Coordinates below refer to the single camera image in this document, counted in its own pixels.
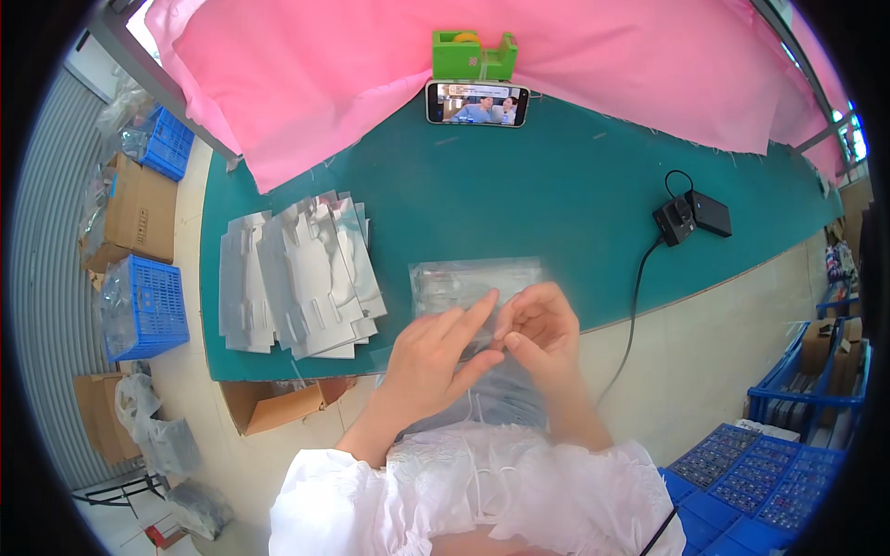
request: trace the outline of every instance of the smartphone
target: smartphone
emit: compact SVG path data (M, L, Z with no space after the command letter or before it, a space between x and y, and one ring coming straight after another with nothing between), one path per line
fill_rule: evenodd
M525 123L529 88L500 81L434 79L426 84L426 119L433 124Z

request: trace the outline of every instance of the pink cloth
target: pink cloth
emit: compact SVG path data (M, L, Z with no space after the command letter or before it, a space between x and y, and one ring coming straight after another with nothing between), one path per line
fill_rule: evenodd
M473 28L486 46L511 31L516 83L709 147L765 154L770 139L795 145L825 126L805 79L743 0L200 3L156 0L146 22L165 68L189 87L190 117L227 145L237 138L261 193L417 94L435 29ZM834 169L832 154L807 155Z
M195 77L182 63L173 47L174 40L182 34L191 16L205 1L154 0L145 13L145 27L158 45L164 70L182 88L186 101L186 117L203 125L223 145L239 155L241 147L231 132L229 122L226 121L216 102L201 92Z

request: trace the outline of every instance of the hand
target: hand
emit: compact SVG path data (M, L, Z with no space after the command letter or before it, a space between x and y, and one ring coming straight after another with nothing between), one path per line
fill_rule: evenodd
M459 307L415 320L396 338L384 383L369 403L387 413L402 430L435 415L466 394L490 368L504 360L485 350L454 372L461 353L498 302L492 289L473 307Z
M545 397L587 388L578 366L578 317L554 282L529 286L498 313L492 350L504 346Z

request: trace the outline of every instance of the gray corrugated wall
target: gray corrugated wall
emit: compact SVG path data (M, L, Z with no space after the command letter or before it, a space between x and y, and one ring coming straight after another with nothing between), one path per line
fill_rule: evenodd
M111 372L93 317L96 295L77 253L93 127L105 103L61 69L25 154L12 227L12 322L28 403L53 466L70 490L132 470L93 451L72 377Z

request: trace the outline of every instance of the tiled floor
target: tiled floor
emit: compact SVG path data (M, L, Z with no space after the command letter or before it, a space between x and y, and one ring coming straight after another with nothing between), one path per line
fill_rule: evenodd
M196 140L176 206L174 264L182 270L192 341L154 358L151 367L164 417L185 417L198 442L205 464L196 478L220 488L240 520L267 528L268 510L296 452L333 446L375 379L360 378L327 411L238 435L207 371L199 317L198 245L210 155ZM789 323L814 316L826 284L824 247L817 234L721 286L640 317L624 372L603 402L616 441L635 438L656 463L666 464L718 423L740 417L747 388L787 345ZM625 322L582 336L581 366L591 392L611 379L627 331Z

